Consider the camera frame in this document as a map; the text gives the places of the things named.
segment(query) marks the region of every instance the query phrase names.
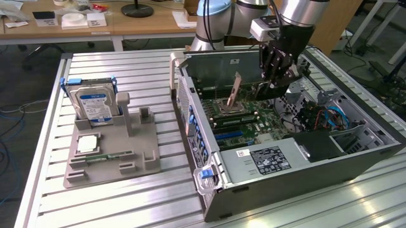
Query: aluminum extrusion table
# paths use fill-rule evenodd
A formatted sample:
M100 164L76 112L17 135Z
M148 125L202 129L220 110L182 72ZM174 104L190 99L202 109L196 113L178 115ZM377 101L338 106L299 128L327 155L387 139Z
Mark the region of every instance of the aluminum extrusion table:
M218 222L203 222L170 98L170 53L183 49L73 54L60 61L49 107L39 138L17 215L20 227L270 228L373 227L406 224L406 152L379 162L356 179L271 204ZM327 57L312 55L406 135L406 123L369 94ZM332 84L312 66L311 77ZM119 91L129 92L129 111L149 105L155 112L161 173L65 189L63 174L75 111L59 88L68 75L112 75Z

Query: black desk lamp base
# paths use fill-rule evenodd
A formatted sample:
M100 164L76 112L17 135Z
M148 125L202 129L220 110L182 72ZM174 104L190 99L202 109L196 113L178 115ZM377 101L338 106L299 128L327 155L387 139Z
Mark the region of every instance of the black desk lamp base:
M137 4L129 4L121 7L121 13L132 18L145 18L153 14L153 9L151 6Z

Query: motherboard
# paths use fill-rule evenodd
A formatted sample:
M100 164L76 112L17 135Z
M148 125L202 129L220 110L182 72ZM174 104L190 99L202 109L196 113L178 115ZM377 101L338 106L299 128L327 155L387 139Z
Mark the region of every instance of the motherboard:
M240 100L228 107L227 98L219 98L203 100L202 104L222 151L276 141L290 135L271 100Z

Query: robotic arm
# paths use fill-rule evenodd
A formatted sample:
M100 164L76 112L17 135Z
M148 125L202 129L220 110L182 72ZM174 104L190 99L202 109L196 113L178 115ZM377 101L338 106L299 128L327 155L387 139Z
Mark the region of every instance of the robotic arm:
M267 0L200 0L196 37L191 51L223 49L224 35L248 37L259 45L259 67L264 83L258 88L259 99L284 94L290 83L302 76L298 57L306 48L330 0L283 0L280 12L275 3L274 16L267 14Z

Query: table leg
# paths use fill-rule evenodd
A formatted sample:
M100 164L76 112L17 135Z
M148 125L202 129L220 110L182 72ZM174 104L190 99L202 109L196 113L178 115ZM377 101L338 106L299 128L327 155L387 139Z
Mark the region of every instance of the table leg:
M397 53L394 54L391 60L389 60L387 63L389 63L390 65L395 64L395 63L398 62L401 56L405 54L405 52L406 52L406 42L405 42L403 46L402 46L401 49L397 51Z
M359 36L360 36L363 30L366 29L366 27L367 27L370 21L373 20L373 17L374 17L374 15L377 14L377 12L378 12L378 10L379 10L382 4L383 4L383 1L382 1L382 0L378 0L377 3L375 3L374 8L373 8L371 11L369 12L367 17L366 17L366 19L363 20L363 22L362 22L362 24L360 24L360 26L359 26L359 28L358 28L358 30L356 30L356 32L355 32L355 34L354 34L351 40L350 40L350 45L351 45L351 46L354 46L354 43L356 42L356 40L358 40L358 38L359 38Z
M112 36L112 42L113 42L113 51L124 51L123 49L123 36Z
M374 32L374 35L373 35L371 38L367 40L367 41L369 41L369 42L367 42L367 46L371 46L371 45L374 44L374 42L375 42L378 36L381 35L383 29L386 28L389 22L391 22L391 20L393 20L395 14L398 13L398 11L399 11L401 8L402 8L402 6L397 5L397 6L394 7L394 9L391 10L391 12L389 13L389 15L387 15L385 21L382 22L382 24L379 25L377 31Z

